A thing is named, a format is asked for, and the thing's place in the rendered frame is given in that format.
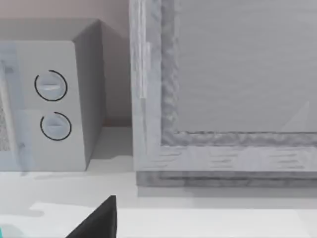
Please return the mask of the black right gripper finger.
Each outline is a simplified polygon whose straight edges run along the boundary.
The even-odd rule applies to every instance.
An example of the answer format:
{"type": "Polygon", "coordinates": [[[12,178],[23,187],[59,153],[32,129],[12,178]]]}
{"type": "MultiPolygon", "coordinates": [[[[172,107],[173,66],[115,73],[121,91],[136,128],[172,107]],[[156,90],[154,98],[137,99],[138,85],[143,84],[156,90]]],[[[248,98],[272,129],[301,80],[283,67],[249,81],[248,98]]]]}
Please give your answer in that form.
{"type": "Polygon", "coordinates": [[[109,196],[65,238],[116,238],[116,196],[109,196]]]}

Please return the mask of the round microwave knob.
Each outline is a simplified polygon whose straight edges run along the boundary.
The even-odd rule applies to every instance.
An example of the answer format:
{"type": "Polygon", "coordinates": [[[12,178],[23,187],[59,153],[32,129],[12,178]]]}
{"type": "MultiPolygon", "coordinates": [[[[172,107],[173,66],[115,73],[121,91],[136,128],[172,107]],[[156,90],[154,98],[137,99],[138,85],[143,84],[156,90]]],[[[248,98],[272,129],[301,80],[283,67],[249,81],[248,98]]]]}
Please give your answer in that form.
{"type": "Polygon", "coordinates": [[[40,129],[46,138],[52,141],[63,141],[70,136],[72,124],[66,115],[53,112],[42,116],[40,129]]]}
{"type": "Polygon", "coordinates": [[[65,97],[68,90],[64,76],[55,70],[38,74],[34,80],[37,94],[48,102],[57,102],[65,97]]]}

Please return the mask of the pale microwave oven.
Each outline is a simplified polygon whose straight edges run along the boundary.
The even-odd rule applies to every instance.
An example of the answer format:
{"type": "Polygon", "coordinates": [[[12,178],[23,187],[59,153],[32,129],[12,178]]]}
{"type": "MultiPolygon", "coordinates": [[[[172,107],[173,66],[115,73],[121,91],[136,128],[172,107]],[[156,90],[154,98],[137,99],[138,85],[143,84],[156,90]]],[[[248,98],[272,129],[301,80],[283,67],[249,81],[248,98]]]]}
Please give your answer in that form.
{"type": "MultiPolygon", "coordinates": [[[[104,25],[93,18],[0,18],[0,41],[17,45],[24,101],[32,136],[34,165],[30,172],[86,170],[106,122],[104,25]],[[38,74],[55,70],[67,81],[65,97],[42,99],[34,88],[38,74]],[[59,112],[72,124],[63,141],[46,138],[42,116],[59,112]]],[[[0,163],[8,139],[0,99],[0,163]]]]}

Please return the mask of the microwave oven door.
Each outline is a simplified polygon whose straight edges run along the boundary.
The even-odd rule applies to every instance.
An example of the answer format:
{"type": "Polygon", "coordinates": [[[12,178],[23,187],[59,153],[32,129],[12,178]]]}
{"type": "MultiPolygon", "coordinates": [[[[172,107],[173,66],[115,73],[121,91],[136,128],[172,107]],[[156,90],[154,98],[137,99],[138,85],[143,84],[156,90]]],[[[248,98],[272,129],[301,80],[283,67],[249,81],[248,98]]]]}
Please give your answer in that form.
{"type": "Polygon", "coordinates": [[[17,45],[0,41],[0,99],[8,139],[7,157],[0,163],[4,171],[27,174],[34,165],[32,136],[24,101],[24,89],[17,45]]]}

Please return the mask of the grey cabinet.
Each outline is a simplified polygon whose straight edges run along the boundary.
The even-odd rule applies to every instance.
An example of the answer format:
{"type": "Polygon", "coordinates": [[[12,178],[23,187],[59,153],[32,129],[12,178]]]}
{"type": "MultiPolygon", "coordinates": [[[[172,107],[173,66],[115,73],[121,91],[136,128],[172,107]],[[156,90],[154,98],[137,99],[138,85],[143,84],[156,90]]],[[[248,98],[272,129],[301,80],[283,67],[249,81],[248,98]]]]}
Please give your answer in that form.
{"type": "Polygon", "coordinates": [[[138,186],[317,187],[317,0],[130,0],[138,186]]]}

